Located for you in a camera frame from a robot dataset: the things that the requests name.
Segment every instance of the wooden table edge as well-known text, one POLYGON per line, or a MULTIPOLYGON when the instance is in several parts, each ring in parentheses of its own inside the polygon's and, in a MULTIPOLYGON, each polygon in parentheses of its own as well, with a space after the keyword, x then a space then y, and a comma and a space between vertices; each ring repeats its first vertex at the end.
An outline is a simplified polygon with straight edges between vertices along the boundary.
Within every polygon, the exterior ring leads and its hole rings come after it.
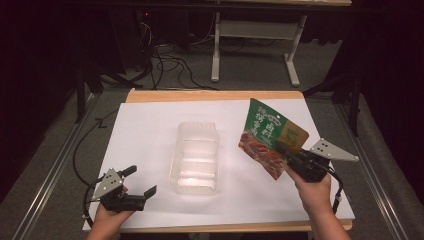
POLYGON ((138 91, 132 89, 126 103, 219 101, 257 99, 304 99, 299 91, 138 91))
MULTIPOLYGON (((340 220, 345 230, 352 229, 352 220, 340 220)), ((162 227, 125 229, 125 233, 189 233, 189 232, 308 232, 311 231, 309 221, 255 224, 224 224, 190 227, 162 227)))

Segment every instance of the green snack bag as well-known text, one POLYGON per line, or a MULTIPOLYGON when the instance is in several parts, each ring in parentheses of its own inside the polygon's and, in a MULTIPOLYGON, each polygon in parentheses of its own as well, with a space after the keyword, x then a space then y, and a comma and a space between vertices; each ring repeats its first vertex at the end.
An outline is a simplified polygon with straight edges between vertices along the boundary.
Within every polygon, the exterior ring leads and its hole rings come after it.
POLYGON ((239 147, 262 164, 277 180, 284 171, 282 155, 276 147, 299 152, 309 134, 266 104, 251 98, 239 147))

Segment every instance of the plastic food container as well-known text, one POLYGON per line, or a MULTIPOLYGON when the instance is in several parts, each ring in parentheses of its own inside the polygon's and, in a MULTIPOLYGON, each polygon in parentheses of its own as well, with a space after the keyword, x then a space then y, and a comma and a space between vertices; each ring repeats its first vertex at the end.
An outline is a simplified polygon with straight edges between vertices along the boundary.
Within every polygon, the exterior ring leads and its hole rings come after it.
POLYGON ((177 193, 213 195, 218 185, 219 134, 211 122, 178 126, 169 180, 177 193))

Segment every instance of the white paper sheet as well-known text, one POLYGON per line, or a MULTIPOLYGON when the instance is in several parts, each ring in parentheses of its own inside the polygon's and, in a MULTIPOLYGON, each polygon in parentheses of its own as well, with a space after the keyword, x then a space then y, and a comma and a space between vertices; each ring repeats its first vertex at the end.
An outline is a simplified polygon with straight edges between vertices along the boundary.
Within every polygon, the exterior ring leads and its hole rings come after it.
MULTIPOLYGON (((303 99, 261 100, 305 129, 304 149, 319 134, 303 99)), ((157 193, 144 211, 136 212, 123 229, 241 223, 306 221, 298 192, 286 173, 275 181, 238 147, 249 109, 248 100, 124 103, 121 105, 99 176, 137 165, 125 180, 129 194, 142 195, 154 185, 157 193), (177 127, 181 122, 214 122, 220 134, 219 186, 214 196, 174 192, 168 181, 177 127)), ((338 189, 332 181, 332 201, 338 189)), ((94 218, 97 204, 90 206, 94 218)), ((354 219, 349 203, 340 203, 337 217, 354 219)))

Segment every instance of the metal rail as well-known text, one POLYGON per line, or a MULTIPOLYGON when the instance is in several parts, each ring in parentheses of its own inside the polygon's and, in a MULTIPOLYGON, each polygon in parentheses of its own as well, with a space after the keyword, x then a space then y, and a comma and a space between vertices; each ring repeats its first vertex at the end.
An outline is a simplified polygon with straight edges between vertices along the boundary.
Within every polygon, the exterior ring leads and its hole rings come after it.
POLYGON ((364 148, 362 147, 361 141, 351 132, 349 124, 348 124, 348 116, 346 114, 345 109, 340 104, 335 104, 335 109, 339 118, 342 120, 342 124, 345 129, 349 133, 350 138, 352 139, 353 145, 358 152, 359 163, 361 164, 361 168, 365 173, 365 178, 370 186, 371 192, 374 195, 374 198, 377 202, 378 207, 380 208, 381 214, 383 215, 384 220, 387 223, 387 226, 390 230, 393 239, 398 240, 408 240, 408 236, 406 235, 405 230, 402 227, 401 222, 393 208, 392 201, 389 199, 386 191, 378 179, 374 168, 367 157, 364 148))
POLYGON ((71 149, 73 149, 75 145, 75 141, 78 137, 79 132, 84 126, 85 121, 87 120, 87 116, 90 114, 95 104, 98 101, 98 97, 95 97, 93 94, 87 99, 88 109, 85 115, 82 117, 80 123, 75 124, 72 128, 68 138, 65 141, 62 149, 59 152, 53 166, 51 167, 49 173, 47 174, 46 179, 44 180, 40 190, 35 196, 31 206, 29 207, 25 217, 23 218, 21 224, 13 236, 13 239, 28 239, 31 231, 33 230, 35 224, 37 223, 38 217, 44 209, 47 201, 50 198, 50 195, 53 192, 56 183, 59 180, 60 175, 63 172, 63 169, 67 162, 67 157, 71 149))

